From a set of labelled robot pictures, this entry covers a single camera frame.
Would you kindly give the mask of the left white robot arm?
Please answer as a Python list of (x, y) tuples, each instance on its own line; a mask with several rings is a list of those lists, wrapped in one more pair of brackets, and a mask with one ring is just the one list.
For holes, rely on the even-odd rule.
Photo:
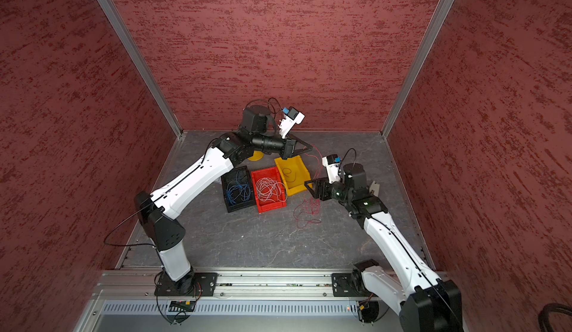
[(238, 129), (210, 141), (205, 153), (169, 183), (152, 193), (137, 194), (134, 215), (150, 238), (162, 271), (180, 294), (189, 292), (195, 282), (183, 244), (186, 230), (177, 220), (184, 209), (211, 183), (256, 152), (275, 153), (284, 160), (311, 152), (308, 143), (297, 148), (301, 141), (290, 132), (305, 115), (293, 106), (283, 108), (280, 121), (275, 115), (267, 106), (246, 106)]

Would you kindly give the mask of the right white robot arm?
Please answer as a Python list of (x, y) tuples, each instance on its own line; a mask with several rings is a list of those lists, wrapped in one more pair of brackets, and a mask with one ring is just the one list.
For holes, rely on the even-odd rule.
[(372, 261), (355, 267), (357, 289), (370, 293), (397, 317), (404, 331), (462, 331), (460, 289), (443, 280), (415, 252), (388, 208), (370, 190), (360, 164), (327, 163), (328, 175), (304, 186), (314, 199), (342, 205), (380, 248), (396, 277)]

